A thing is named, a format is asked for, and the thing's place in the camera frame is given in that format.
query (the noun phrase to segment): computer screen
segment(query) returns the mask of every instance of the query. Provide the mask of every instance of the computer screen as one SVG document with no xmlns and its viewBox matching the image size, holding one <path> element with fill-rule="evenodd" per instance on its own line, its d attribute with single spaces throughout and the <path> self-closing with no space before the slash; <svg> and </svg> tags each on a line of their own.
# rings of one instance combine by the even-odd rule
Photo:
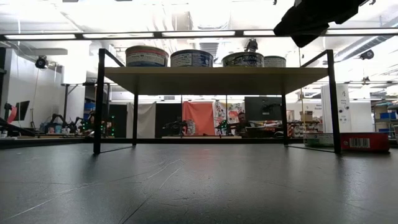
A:
<svg viewBox="0 0 398 224">
<path fill-rule="evenodd" d="M 282 120 L 281 97 L 245 97 L 246 121 Z"/>
<path fill-rule="evenodd" d="M 30 101 L 23 101 L 16 104 L 17 108 L 17 116 L 15 117 L 14 121 L 23 121 L 25 120 L 26 112 L 29 107 Z"/>
</svg>

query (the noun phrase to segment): can lid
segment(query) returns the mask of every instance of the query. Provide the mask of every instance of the can lid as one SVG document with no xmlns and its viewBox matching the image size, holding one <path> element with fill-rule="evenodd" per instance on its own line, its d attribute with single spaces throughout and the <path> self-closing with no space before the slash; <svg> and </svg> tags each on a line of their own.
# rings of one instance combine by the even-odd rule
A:
<svg viewBox="0 0 398 224">
<path fill-rule="evenodd" d="M 207 54 L 207 55 L 213 57 L 211 53 L 209 53 L 209 52 L 207 52 L 207 51 L 204 51 L 204 50 L 197 50 L 197 49 L 179 50 L 179 51 L 176 51 L 176 52 L 172 53 L 171 57 L 173 57 L 173 56 L 175 56 L 175 55 L 178 55 L 178 54 L 186 54 L 186 53 L 194 53 L 194 52 L 196 52 L 196 53 Z"/>
<path fill-rule="evenodd" d="M 262 54 L 257 53 L 257 52 L 236 52 L 236 53 L 232 53 L 232 54 L 229 54 L 229 55 L 223 57 L 223 60 L 228 57 L 236 57 L 238 55 L 257 55 L 257 56 L 264 57 L 264 56 L 262 56 Z"/>
<path fill-rule="evenodd" d="M 160 51 L 160 52 L 162 52 L 162 53 L 165 53 L 165 54 L 167 55 L 167 57 L 169 57 L 169 53 L 167 53 L 165 50 L 160 49 L 160 48 L 157 48 L 157 47 L 146 46 L 146 45 L 135 45 L 135 46 L 129 47 L 129 48 L 126 49 L 125 53 L 128 54 L 128 52 L 129 52 L 130 50 L 133 50 L 133 49 L 152 49 L 152 50 L 158 50 L 158 51 Z"/>
<path fill-rule="evenodd" d="M 267 58 L 277 58 L 277 59 L 282 59 L 282 60 L 285 60 L 285 61 L 286 61 L 286 58 L 281 57 L 281 56 L 274 56 L 274 55 L 271 55 L 271 56 L 264 56 L 264 59 L 267 59 Z"/>
</svg>

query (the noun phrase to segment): wooden tabletop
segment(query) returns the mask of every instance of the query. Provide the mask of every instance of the wooden tabletop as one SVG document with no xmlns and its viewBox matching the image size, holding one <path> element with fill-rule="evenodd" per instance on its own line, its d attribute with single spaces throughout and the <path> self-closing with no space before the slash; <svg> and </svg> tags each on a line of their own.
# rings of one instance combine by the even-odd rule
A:
<svg viewBox="0 0 398 224">
<path fill-rule="evenodd" d="M 105 68 L 106 77 L 140 95 L 280 95 L 327 75 L 326 68 Z"/>
</svg>

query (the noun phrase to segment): person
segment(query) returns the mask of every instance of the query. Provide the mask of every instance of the person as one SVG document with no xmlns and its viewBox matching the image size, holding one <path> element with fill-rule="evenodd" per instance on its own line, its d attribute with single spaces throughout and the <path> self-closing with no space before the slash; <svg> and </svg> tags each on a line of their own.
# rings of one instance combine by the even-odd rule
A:
<svg viewBox="0 0 398 224">
<path fill-rule="evenodd" d="M 236 125 L 236 132 L 240 136 L 246 135 L 246 127 L 250 127 L 250 123 L 246 121 L 246 116 L 243 112 L 238 114 L 239 123 Z"/>
</svg>

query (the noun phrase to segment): red box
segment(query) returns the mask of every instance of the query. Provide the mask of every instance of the red box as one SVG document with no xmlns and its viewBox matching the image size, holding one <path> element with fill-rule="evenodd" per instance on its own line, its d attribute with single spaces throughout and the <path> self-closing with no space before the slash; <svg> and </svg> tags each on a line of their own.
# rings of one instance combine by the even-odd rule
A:
<svg viewBox="0 0 398 224">
<path fill-rule="evenodd" d="M 341 150 L 387 152 L 390 142 L 386 133 L 341 133 Z"/>
</svg>

